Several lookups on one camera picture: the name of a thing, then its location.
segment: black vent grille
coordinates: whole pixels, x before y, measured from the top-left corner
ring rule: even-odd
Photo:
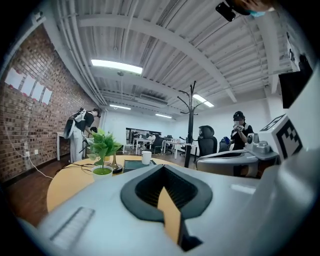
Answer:
[[[163,187],[165,187],[179,210],[189,203],[198,192],[197,187],[187,180],[166,168],[161,168],[140,181],[135,187],[135,193],[147,204],[157,207],[159,195]]]

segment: air conditioner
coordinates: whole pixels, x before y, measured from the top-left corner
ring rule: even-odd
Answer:
[[[163,99],[156,98],[156,97],[152,97],[152,96],[149,96],[149,95],[146,95],[146,94],[143,94],[143,93],[141,93],[140,99],[147,100],[147,101],[150,101],[150,102],[154,102],[154,103],[163,105],[163,107],[166,106],[166,105],[168,105],[168,102],[166,102],[166,101],[163,100]]]

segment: black coat rack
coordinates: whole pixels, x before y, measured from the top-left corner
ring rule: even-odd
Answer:
[[[182,98],[179,96],[177,97],[180,101],[182,101],[186,107],[188,108],[188,112],[182,112],[182,114],[189,114],[189,124],[188,124],[188,136],[186,139],[180,137],[180,139],[184,140],[188,145],[185,147],[185,161],[184,161],[184,167],[188,168],[189,167],[189,161],[190,161],[190,154],[191,154],[191,144],[193,141],[197,141],[193,139],[193,131],[194,131],[194,116],[197,116],[198,114],[195,113],[195,110],[197,107],[199,107],[202,103],[196,105],[194,107],[194,91],[195,91],[195,86],[196,86],[196,81],[194,81],[193,86],[190,84],[190,94],[183,91],[179,90],[179,92],[185,94],[189,98],[189,104],[187,104]]]

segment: green plant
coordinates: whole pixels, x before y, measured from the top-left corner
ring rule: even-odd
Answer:
[[[92,133],[93,138],[88,138],[88,144],[91,154],[88,157],[94,161],[98,158],[94,164],[97,166],[102,166],[104,168],[105,157],[113,156],[118,149],[121,148],[122,144],[115,141],[112,133],[106,134],[102,129],[98,129],[98,132]]]

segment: white cup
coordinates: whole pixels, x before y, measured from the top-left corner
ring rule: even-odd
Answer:
[[[142,151],[142,164],[149,165],[152,153],[150,151]]]

